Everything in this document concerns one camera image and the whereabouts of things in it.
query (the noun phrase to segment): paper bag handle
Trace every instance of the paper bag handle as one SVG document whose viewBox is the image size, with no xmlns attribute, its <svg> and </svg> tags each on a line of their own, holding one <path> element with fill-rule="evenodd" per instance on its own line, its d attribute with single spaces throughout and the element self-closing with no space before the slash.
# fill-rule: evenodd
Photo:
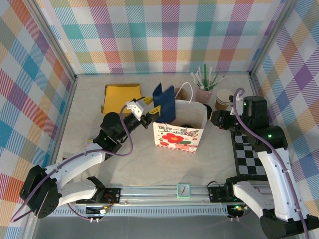
<svg viewBox="0 0 319 239">
<path fill-rule="evenodd" d="M 189 87 L 190 87 L 191 97 L 190 97 L 190 100 L 189 100 L 189 102 L 188 102 L 188 103 L 190 104 L 191 100 L 193 99 L 193 88 L 192 88 L 192 86 L 191 86 L 191 84 L 190 84 L 189 82 L 185 82 L 185 83 L 182 84 L 182 86 L 180 87 L 180 89 L 178 90 L 178 92 L 177 92 L 177 94 L 176 94 L 176 96 L 175 96 L 175 99 L 176 99 L 178 93 L 181 91 L 181 89 L 183 88 L 183 86 L 184 86 L 185 84 L 189 84 Z"/>
</svg>

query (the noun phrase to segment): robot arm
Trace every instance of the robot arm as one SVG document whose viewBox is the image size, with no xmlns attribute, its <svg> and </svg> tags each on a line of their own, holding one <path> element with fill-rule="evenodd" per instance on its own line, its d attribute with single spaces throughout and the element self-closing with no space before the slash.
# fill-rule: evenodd
<svg viewBox="0 0 319 239">
<path fill-rule="evenodd" d="M 266 200 L 249 182 L 241 177 L 232 177 L 226 180 L 225 190 L 227 195 L 241 199 L 256 213 L 260 218 L 265 234 L 269 238 L 281 238 L 302 233 L 304 230 L 299 212 L 301 212 L 309 230 L 318 228 L 318 218 L 309 215 L 309 211 L 296 187 L 285 134 L 279 126 L 269 125 L 267 101 L 257 96 L 245 97 L 244 99 L 237 97 L 235 104 L 244 124 L 276 149 L 286 169 L 281 166 L 274 152 L 266 144 L 240 125 L 233 110 L 231 112 L 215 111 L 211 118 L 214 125 L 221 129 L 247 135 L 249 143 L 257 152 L 265 168 L 273 194 L 273 201 Z M 300 209 L 296 207 L 286 173 L 291 178 Z"/>
<path fill-rule="evenodd" d="M 143 97 L 127 103 L 127 107 L 133 112 L 123 120 L 129 133 L 139 125 L 148 128 L 160 116 L 160 106 L 148 111 L 151 108 L 152 101 L 151 97 Z M 63 204 L 92 198 L 98 202 L 104 196 L 105 187 L 95 177 L 89 177 L 82 182 L 68 183 L 86 169 L 116 154 L 122 146 L 121 143 L 127 139 L 120 116 L 117 113 L 106 114 L 101 124 L 101 129 L 92 144 L 89 144 L 77 155 L 65 160 L 68 163 L 62 161 L 44 169 L 38 165 L 30 169 L 20 192 L 23 200 L 27 199 L 41 180 L 53 170 L 56 171 L 44 181 L 27 203 L 38 218 L 48 216 L 56 207 Z"/>
</svg>

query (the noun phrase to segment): white table surface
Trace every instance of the white table surface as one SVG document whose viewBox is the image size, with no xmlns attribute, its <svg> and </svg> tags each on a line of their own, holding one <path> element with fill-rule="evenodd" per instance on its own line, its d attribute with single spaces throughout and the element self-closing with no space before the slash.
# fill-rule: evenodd
<svg viewBox="0 0 319 239">
<path fill-rule="evenodd" d="M 70 156 L 85 147 L 86 140 L 97 136 L 103 120 L 101 105 L 104 102 L 104 88 L 111 83 L 140 83 L 142 96 L 152 96 L 154 88 L 161 82 L 163 89 L 170 85 L 180 87 L 189 81 L 188 74 L 151 74 L 151 75 L 99 75 L 82 76 L 72 102 L 57 161 L 63 155 Z M 252 90 L 245 74 L 226 75 L 223 82 L 214 88 L 208 103 L 215 110 L 217 91 L 226 88 L 232 92 L 239 87 L 245 95 Z M 172 185 L 177 183 L 207 184 L 215 180 L 223 184 L 226 178 L 236 176 L 230 132 L 207 122 L 196 153 L 188 153 L 155 146 L 153 126 L 149 129 L 138 127 L 131 133 L 134 151 L 128 157 L 113 156 L 99 165 L 77 176 L 81 181 L 96 176 L 105 185 Z M 118 153 L 129 151 L 126 141 Z"/>
</svg>

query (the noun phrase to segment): small clock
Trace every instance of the small clock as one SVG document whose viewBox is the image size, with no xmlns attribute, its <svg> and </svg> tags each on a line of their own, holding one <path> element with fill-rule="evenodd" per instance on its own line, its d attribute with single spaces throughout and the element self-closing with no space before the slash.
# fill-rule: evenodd
<svg viewBox="0 0 319 239">
<path fill-rule="evenodd" d="M 177 185 L 177 197 L 178 198 L 190 198 L 190 184 L 178 184 Z"/>
</svg>

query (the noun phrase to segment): black and white checkerboard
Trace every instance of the black and white checkerboard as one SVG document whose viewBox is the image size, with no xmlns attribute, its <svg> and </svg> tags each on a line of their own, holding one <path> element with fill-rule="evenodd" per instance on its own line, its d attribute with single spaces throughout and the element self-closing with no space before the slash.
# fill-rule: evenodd
<svg viewBox="0 0 319 239">
<path fill-rule="evenodd" d="M 248 180 L 267 181 L 263 164 L 257 153 L 247 141 L 247 136 L 231 133 L 237 175 L 245 176 Z"/>
</svg>

